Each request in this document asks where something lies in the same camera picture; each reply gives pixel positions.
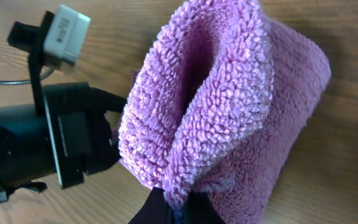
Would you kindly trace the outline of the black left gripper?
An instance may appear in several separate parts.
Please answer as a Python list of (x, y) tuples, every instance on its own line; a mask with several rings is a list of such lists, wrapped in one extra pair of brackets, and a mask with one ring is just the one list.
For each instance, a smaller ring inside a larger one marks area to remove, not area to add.
[(120, 159), (107, 111), (121, 113), (126, 99), (87, 83), (47, 85), (34, 105), (0, 107), (0, 203), (17, 189), (46, 190), (42, 177), (56, 174), (60, 187), (82, 184), (86, 175)]

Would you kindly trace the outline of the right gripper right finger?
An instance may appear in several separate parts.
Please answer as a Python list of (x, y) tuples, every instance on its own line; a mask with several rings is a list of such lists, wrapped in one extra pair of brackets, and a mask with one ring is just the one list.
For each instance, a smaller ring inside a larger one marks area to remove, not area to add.
[(184, 207), (184, 224), (226, 224), (206, 192), (192, 192)]

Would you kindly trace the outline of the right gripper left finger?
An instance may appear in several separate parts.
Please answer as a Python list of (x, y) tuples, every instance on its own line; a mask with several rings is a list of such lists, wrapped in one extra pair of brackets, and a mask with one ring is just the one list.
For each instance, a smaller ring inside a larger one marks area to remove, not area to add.
[(163, 190), (154, 187), (142, 208), (128, 224), (171, 224), (172, 210), (163, 196)]

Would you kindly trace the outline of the purple microfibre cloth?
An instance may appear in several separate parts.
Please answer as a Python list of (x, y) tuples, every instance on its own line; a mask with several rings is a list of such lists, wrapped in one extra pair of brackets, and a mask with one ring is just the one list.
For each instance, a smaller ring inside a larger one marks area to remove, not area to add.
[(174, 208), (206, 192), (226, 223), (261, 223), (330, 76), (324, 52), (258, 1), (186, 1), (129, 93), (121, 163)]

